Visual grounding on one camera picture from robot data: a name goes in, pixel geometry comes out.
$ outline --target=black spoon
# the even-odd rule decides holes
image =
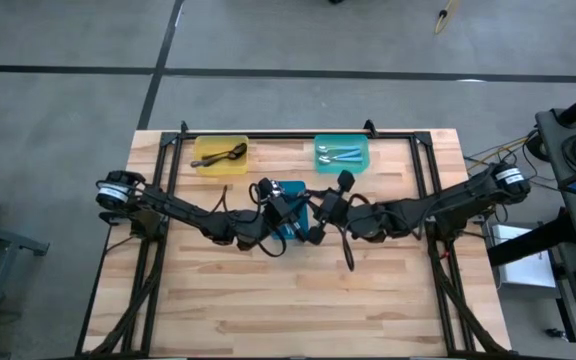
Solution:
[[[232,150],[230,151],[224,151],[218,154],[213,154],[213,155],[208,155],[208,156],[204,156],[202,157],[203,160],[196,160],[190,163],[190,166],[193,168],[196,167],[208,167],[211,166],[223,159],[228,159],[228,160],[237,160],[240,157],[242,157],[246,151],[248,151],[248,145],[246,145],[246,143],[241,143],[237,146],[235,146]]]

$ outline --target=wooden tabletop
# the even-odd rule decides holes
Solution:
[[[456,131],[429,131],[442,186],[466,180]],[[130,151],[127,169],[148,181],[160,134],[138,131]],[[229,209],[255,209],[247,189],[263,177],[301,180],[309,189],[336,187],[336,176],[315,172],[313,151],[311,140],[251,140],[248,174],[212,178],[197,175],[189,166],[193,141],[184,141],[176,196],[210,209],[228,185]],[[371,201],[418,197],[407,141],[370,140],[370,158],[352,193]],[[426,166],[424,171],[429,183]],[[353,241],[356,269],[350,272],[341,237],[332,229],[320,246],[289,241],[277,259],[258,248],[240,252],[235,246],[215,246],[180,222],[173,221],[170,230],[151,356],[445,355],[425,241],[412,236],[383,244]],[[474,226],[469,230],[479,231]],[[114,228],[109,246],[128,232],[129,226]],[[279,249],[275,240],[264,244],[271,251]],[[129,242],[106,256],[84,350],[97,346],[125,310],[138,248],[138,241]],[[470,308],[495,340],[510,348],[483,241],[464,236],[455,248]],[[461,346],[454,307],[451,317]],[[137,334],[143,314],[139,320]]]

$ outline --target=yellow tray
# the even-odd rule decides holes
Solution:
[[[247,136],[198,136],[195,139],[194,160],[201,160],[202,156],[217,154],[232,150],[235,146],[246,143]],[[197,173],[204,176],[240,175],[248,172],[248,151],[237,160],[221,160],[218,163],[197,168]]]

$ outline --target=teal tray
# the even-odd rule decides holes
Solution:
[[[327,148],[337,146],[358,146],[361,150],[361,162],[333,161],[324,164],[319,161],[319,156],[323,155],[317,149],[320,146]],[[326,155],[335,156],[348,152],[348,150],[329,150]],[[339,174],[343,170],[348,170],[353,174],[360,174],[370,166],[370,151],[368,149],[368,138],[365,135],[317,135],[315,136],[315,169],[321,174]]]

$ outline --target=gray floor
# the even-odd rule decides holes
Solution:
[[[152,67],[173,2],[0,0],[0,64]],[[167,66],[576,75],[576,1],[464,0],[433,37],[443,5],[187,0]],[[0,73],[0,224],[52,244],[43,259],[20,259],[1,307],[0,351],[14,359],[74,351],[107,232],[94,181],[124,166],[149,82]],[[570,83],[164,77],[149,128],[356,128],[370,118],[457,128],[472,153],[575,100]],[[560,205],[535,188],[509,217],[549,220]],[[576,359],[576,344],[542,333],[561,326],[553,300],[504,296],[502,307],[515,350]]]

